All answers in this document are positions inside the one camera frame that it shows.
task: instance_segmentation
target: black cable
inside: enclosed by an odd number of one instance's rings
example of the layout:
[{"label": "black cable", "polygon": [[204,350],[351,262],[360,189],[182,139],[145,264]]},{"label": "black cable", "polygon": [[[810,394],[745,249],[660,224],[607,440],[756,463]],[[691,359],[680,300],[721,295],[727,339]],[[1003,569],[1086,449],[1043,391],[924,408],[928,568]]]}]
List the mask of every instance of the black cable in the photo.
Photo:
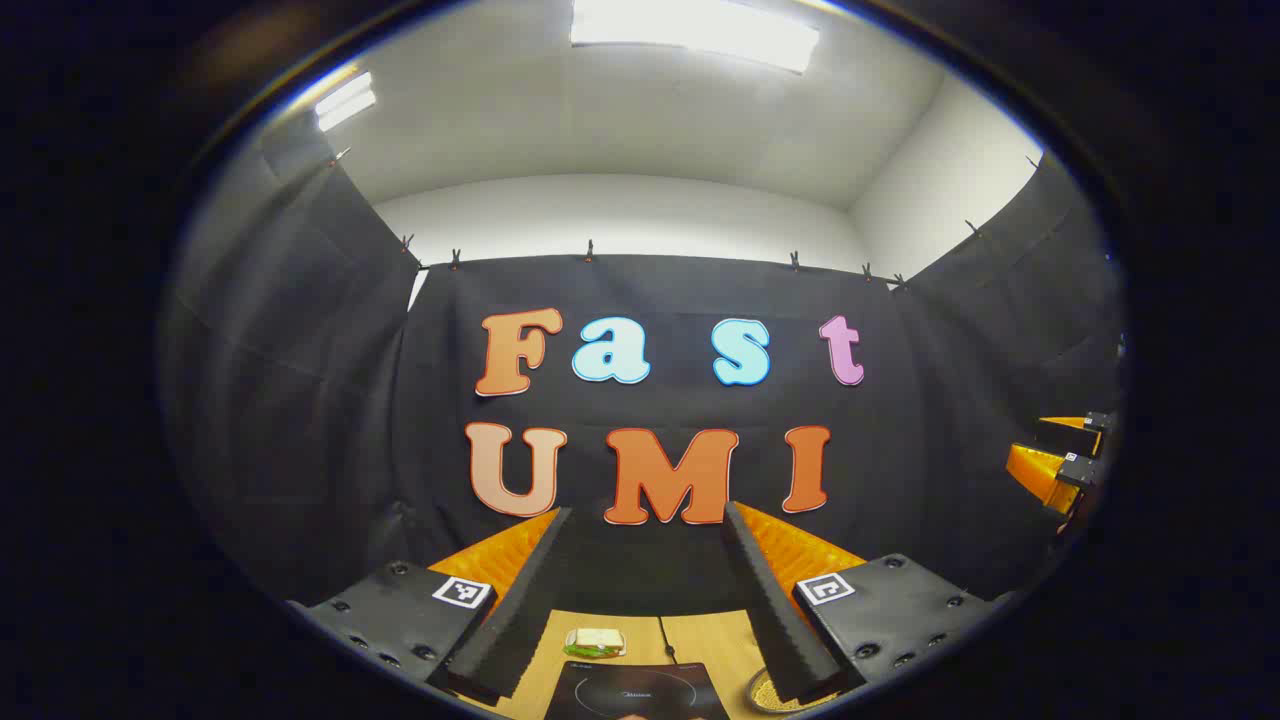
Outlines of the black cable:
[{"label": "black cable", "polygon": [[664,651],[671,656],[671,664],[676,664],[676,648],[671,647],[671,641],[667,639],[667,628],[662,624],[662,616],[658,618],[658,629],[662,630],[662,644],[666,646]]}]

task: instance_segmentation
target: ceiling light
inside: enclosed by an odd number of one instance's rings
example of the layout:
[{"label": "ceiling light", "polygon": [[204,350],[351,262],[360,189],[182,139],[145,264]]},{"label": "ceiling light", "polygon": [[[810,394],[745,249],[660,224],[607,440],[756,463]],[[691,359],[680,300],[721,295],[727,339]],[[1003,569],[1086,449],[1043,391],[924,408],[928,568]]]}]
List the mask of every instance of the ceiling light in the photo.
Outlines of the ceiling light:
[{"label": "ceiling light", "polygon": [[364,110],[365,108],[369,108],[376,100],[378,99],[374,97],[374,92],[371,90],[361,92],[360,95],[347,100],[342,105],[338,105],[337,108],[333,108],[328,113],[320,115],[320,131],[321,132],[328,131],[335,124]]},{"label": "ceiling light", "polygon": [[818,31],[726,0],[575,0],[570,41],[671,45],[803,73]]},{"label": "ceiling light", "polygon": [[343,85],[328,97],[316,102],[316,114],[325,115],[329,110],[333,110],[351,100],[352,97],[360,95],[361,92],[369,90],[369,86],[374,82],[374,77],[369,73],[362,73],[351,79],[351,82]]}]

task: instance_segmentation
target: white ceiling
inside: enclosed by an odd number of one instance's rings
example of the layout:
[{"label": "white ceiling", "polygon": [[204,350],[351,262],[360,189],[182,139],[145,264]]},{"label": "white ceiling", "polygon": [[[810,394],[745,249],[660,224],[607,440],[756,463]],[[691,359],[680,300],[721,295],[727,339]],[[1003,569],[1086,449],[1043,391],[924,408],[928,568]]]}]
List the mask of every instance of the white ceiling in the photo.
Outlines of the white ceiling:
[{"label": "white ceiling", "polygon": [[673,47],[570,46],[572,0],[479,0],[360,60],[378,104],[329,131],[370,202],[476,181],[630,173],[847,210],[943,69],[847,15],[754,0],[819,29],[803,76]]}]

